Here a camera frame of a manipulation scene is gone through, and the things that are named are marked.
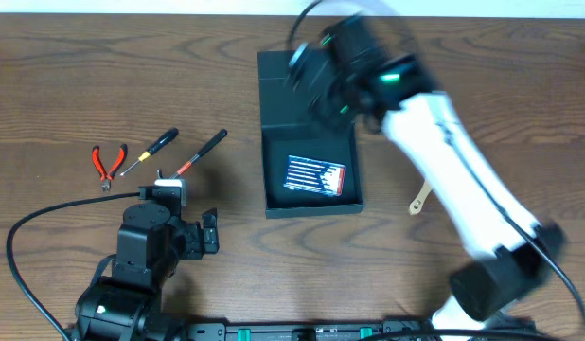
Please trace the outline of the black red claw hammer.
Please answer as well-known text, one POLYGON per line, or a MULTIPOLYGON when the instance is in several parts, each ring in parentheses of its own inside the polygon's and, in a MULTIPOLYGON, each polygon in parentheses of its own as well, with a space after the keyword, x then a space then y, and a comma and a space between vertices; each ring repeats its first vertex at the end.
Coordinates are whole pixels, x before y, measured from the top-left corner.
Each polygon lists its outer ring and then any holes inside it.
POLYGON ((215 146, 217 146, 226 136, 228 132, 226 129, 219 130, 210 140, 208 140, 185 164, 183 164, 169 179, 176 179, 181 177, 187 170, 189 170, 202 157, 209 153, 215 146))

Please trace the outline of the black yellow screwdriver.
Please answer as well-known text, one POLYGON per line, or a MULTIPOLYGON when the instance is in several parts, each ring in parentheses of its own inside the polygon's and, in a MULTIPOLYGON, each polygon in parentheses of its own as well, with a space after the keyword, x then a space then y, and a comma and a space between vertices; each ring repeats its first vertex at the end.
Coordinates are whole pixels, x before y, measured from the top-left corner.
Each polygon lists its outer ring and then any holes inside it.
POLYGON ((158 151, 167 146, 172 140, 174 140, 179 134, 179 130, 175 127, 165 131, 160 137, 158 137, 149 147, 143 151, 143 153, 137 157, 127 169, 120 173, 120 176, 125 176, 130 170, 132 170, 139 163, 144 162, 149 157, 156 154, 158 151))

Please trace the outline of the blue drill bit pack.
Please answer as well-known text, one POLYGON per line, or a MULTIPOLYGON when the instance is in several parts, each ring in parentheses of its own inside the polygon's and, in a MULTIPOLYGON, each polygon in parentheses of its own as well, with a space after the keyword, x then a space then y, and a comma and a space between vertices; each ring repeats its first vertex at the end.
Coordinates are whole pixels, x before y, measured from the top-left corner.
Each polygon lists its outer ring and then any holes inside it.
POLYGON ((337 197, 343 193, 345 175, 345 165, 289 155, 283 187, 337 197))

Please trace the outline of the orange scraper wooden handle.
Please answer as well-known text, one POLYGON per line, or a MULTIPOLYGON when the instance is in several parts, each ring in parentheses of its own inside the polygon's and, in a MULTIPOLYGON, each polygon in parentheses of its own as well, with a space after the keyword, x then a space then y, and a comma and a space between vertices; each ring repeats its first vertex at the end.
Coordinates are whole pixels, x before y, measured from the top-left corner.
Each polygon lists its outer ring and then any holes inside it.
POLYGON ((415 199, 410 203, 408 212, 410 215, 417 215, 421 212, 425 201, 429 194, 432 192, 433 188, 428 181, 424 181, 420 191, 418 192, 415 199))

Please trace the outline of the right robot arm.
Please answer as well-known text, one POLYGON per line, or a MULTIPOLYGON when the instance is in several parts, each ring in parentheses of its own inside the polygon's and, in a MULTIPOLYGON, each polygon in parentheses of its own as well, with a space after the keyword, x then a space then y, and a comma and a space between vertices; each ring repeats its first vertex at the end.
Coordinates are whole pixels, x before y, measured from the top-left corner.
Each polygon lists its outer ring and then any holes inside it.
POLYGON ((373 119, 450 215, 470 263, 452 273, 435 328, 490 327, 559 273, 561 229, 541 224, 506 188, 418 55, 389 57, 355 15, 326 28, 318 46, 293 48, 287 68, 315 120, 343 129, 358 114, 373 119))

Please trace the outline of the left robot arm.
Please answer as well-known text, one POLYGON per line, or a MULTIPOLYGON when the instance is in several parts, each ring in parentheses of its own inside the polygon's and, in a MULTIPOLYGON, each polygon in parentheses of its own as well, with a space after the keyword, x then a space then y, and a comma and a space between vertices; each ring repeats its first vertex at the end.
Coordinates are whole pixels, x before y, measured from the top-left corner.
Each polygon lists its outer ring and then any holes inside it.
POLYGON ((182 260, 219 250, 215 208, 188 223, 181 207, 149 201, 123 213, 116 253, 80 296, 73 340, 187 340, 183 319, 161 311, 162 289, 182 260))

